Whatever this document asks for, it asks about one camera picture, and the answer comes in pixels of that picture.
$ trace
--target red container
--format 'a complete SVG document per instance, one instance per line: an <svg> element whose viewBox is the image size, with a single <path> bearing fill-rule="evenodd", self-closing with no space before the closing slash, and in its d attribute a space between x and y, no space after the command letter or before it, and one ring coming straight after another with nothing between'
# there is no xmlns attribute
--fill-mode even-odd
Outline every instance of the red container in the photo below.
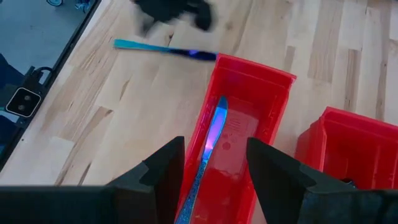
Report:
<svg viewBox="0 0 398 224"><path fill-rule="evenodd" d="M254 136L272 144L294 80L295 76L283 71L219 54L187 148L178 210L200 165L221 95L228 100L228 115L201 180L190 223L251 222L256 198L246 162L246 141Z"/></svg>
<svg viewBox="0 0 398 224"><path fill-rule="evenodd" d="M298 138L295 158L359 189L396 189L398 127L327 107Z"/></svg>

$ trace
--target wooden floor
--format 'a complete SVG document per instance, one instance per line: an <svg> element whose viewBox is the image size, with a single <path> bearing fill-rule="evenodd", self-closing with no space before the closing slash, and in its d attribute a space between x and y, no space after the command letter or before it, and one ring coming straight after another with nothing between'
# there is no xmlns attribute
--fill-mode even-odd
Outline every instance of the wooden floor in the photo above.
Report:
<svg viewBox="0 0 398 224"><path fill-rule="evenodd" d="M102 0L0 184L105 184L175 136L189 142L214 64L116 50L115 38L219 50L293 73L274 144L291 155L328 105L398 124L397 1L213 4L213 32L179 21L144 40L129 0ZM264 223L258 206L253 223Z"/></svg>

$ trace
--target knife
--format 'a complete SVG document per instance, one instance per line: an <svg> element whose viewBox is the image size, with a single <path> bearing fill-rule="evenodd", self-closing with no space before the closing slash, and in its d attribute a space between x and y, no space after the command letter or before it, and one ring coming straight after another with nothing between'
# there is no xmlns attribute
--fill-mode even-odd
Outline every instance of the knife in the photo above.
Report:
<svg viewBox="0 0 398 224"><path fill-rule="evenodd" d="M203 151L203 155L201 156L201 162L197 175L195 177L195 180L193 181L191 190L189 191L188 197L184 202L184 205L181 209L181 212L175 224L186 224L190 222L193 207L195 205L195 200L197 198L197 194L199 191L201 178L205 173L205 169L210 159L211 153L213 152L217 140L220 137L221 132L224 128L227 112L228 112L228 102L225 96L222 96L216 107L213 119L211 120L210 129L207 134L205 150Z"/></svg>
<svg viewBox="0 0 398 224"><path fill-rule="evenodd" d="M113 46L120 49L153 50L158 52L171 53L185 57L204 61L215 61L217 53L205 52L201 50L175 49L171 47L161 47L150 44L138 43L131 40L115 39Z"/></svg>

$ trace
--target black frame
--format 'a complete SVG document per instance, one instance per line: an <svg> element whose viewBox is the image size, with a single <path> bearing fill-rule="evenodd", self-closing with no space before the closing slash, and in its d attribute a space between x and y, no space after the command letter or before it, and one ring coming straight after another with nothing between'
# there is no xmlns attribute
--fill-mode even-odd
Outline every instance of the black frame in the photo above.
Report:
<svg viewBox="0 0 398 224"><path fill-rule="evenodd" d="M41 94L42 100L39 103L38 107L36 108L36 111L30 118L19 118L16 125L17 125L17 130L15 133L12 135L11 140L7 143L6 147L3 149L2 154L0 155L0 171L2 171L3 167L6 165L6 162L10 158L12 152L14 151L15 147L17 146L18 142L21 140L22 135L24 134L26 128L30 124L30 122L33 120L33 117L35 116L36 112L39 110L42 102L44 101L44 98L47 96L47 93L51 89L51 86L53 85L55 79L58 77L58 74L60 73L61 69L63 68L63 65L65 62L68 60L69 55L71 54L72 50L75 48L76 43L80 39L83 31L85 30L87 24L89 21L91 21L91 18L93 17L93 14L97 10L97 7L101 3L101 0L94 0L94 4L91 5L90 10L87 12L86 17L84 20L81 22L81 24L76 28L74 33L72 34L72 37L68 41L67 45L63 49L61 55L59 56L58 60L55 62L55 65L52 68L52 72L49 74L49 77L46 79L45 83L43 84L43 92Z"/></svg>

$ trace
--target red plastic bin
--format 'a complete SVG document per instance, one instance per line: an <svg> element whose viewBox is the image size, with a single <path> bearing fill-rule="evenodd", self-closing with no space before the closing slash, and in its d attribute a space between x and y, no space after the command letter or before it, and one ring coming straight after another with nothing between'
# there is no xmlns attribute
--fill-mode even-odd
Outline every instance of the red plastic bin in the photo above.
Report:
<svg viewBox="0 0 398 224"><path fill-rule="evenodd" d="M251 222L256 198L246 162L246 141L255 136L272 144L294 80L295 76L283 71L219 54L188 144L178 212L200 165L221 95L227 98L228 115L201 180L190 223Z"/></svg>
<svg viewBox="0 0 398 224"><path fill-rule="evenodd" d="M327 107L298 138L295 158L359 189L396 189L398 127Z"/></svg>

